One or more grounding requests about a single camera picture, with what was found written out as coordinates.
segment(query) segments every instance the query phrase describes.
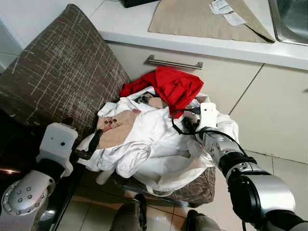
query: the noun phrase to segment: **beige placemat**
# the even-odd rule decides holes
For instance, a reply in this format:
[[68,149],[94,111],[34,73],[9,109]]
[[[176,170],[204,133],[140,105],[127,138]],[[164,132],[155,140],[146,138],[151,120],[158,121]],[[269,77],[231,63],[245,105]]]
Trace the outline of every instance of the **beige placemat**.
[[211,2],[212,0],[161,0],[149,32],[248,42],[275,42],[243,0],[228,0],[233,11],[247,22],[240,26],[231,26],[222,15],[212,14],[208,6]]

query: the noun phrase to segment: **white wall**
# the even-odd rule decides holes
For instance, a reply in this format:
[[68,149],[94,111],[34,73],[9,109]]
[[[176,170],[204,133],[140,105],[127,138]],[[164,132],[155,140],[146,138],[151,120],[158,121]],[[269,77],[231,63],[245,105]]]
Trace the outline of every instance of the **white wall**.
[[18,55],[67,4],[77,5],[90,17],[102,1],[104,0],[0,0],[0,72],[14,60],[12,55]]

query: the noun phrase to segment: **white cabinet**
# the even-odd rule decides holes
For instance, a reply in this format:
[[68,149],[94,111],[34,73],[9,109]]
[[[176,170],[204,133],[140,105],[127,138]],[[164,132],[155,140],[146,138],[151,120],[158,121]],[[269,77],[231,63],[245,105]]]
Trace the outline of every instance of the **white cabinet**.
[[17,55],[0,53],[0,73],[17,58]]
[[264,65],[231,113],[242,146],[308,162],[308,72]]
[[202,70],[181,69],[202,79],[202,92],[210,96],[217,108],[228,114],[245,91],[262,64],[233,59],[169,51],[122,43],[108,43],[132,81],[156,69],[145,64],[150,54],[156,59],[192,64],[203,62]]
[[0,21],[0,53],[19,55],[22,49]]

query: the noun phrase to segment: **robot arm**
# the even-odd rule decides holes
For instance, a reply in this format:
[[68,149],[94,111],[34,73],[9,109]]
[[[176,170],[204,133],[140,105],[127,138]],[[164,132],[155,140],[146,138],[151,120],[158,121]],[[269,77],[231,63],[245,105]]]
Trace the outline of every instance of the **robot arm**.
[[73,170],[69,156],[77,132],[69,126],[47,126],[37,166],[12,184],[1,200],[0,231],[35,231],[56,183]]
[[[200,110],[200,125],[205,127],[199,127],[196,137],[225,176],[236,215],[257,230],[308,230],[307,221],[295,214],[295,200],[288,186],[260,168],[232,137],[218,131],[212,119],[216,109],[205,104]],[[211,127],[204,122],[206,118],[210,118]]]

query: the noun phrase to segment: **black cable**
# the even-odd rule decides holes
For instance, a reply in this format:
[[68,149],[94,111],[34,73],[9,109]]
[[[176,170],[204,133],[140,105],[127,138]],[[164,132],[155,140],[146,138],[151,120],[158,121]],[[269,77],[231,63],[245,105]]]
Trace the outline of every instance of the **black cable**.
[[[200,107],[196,107],[196,108],[192,108],[192,109],[180,109],[178,111],[176,111],[173,115],[172,115],[172,118],[171,118],[171,123],[172,123],[172,127],[174,127],[174,129],[181,135],[195,135],[195,134],[199,134],[200,131],[196,131],[194,133],[191,133],[191,132],[182,132],[182,130],[176,126],[174,124],[174,117],[179,113],[179,112],[184,112],[184,111],[188,111],[188,112],[192,112],[192,113],[195,113],[195,114],[200,114]],[[224,132],[221,132],[221,131],[216,131],[216,130],[205,130],[203,131],[203,133],[216,133],[216,134],[219,134],[219,135],[222,135],[222,136],[225,136],[227,137],[228,139],[230,139],[231,141],[235,142],[237,144],[237,146],[239,146],[240,150],[242,151],[242,153],[244,154],[244,156],[248,156],[246,154],[246,152],[244,151],[244,149],[239,145],[238,142],[236,142],[235,139],[233,139],[231,136],[229,136],[228,134],[224,133]]]
[[195,113],[195,109],[194,108],[192,108],[192,109],[181,109],[181,110],[178,110],[178,111],[176,111],[175,113],[173,113],[173,115],[172,115],[172,117],[171,117],[171,123],[172,123],[172,127],[181,135],[195,135],[195,134],[197,134],[197,133],[199,133],[199,131],[198,132],[194,132],[194,133],[191,133],[191,132],[182,132],[182,130],[178,127],[178,126],[176,126],[175,124],[174,124],[174,117],[179,113],[179,112],[184,112],[184,111],[188,111],[188,112],[193,112],[193,113]]
[[242,220],[242,228],[243,228],[243,231],[246,231],[246,223]]
[[203,131],[204,133],[216,133],[216,134],[219,134],[219,135],[222,135],[222,136],[225,136],[227,137],[228,139],[230,139],[231,141],[235,142],[237,144],[237,146],[239,146],[240,150],[242,151],[242,153],[244,154],[244,156],[248,157],[246,152],[244,151],[244,149],[239,145],[238,142],[236,142],[235,139],[233,139],[231,136],[229,136],[228,134],[224,133],[224,132],[221,132],[221,131],[216,131],[216,130],[205,130]]

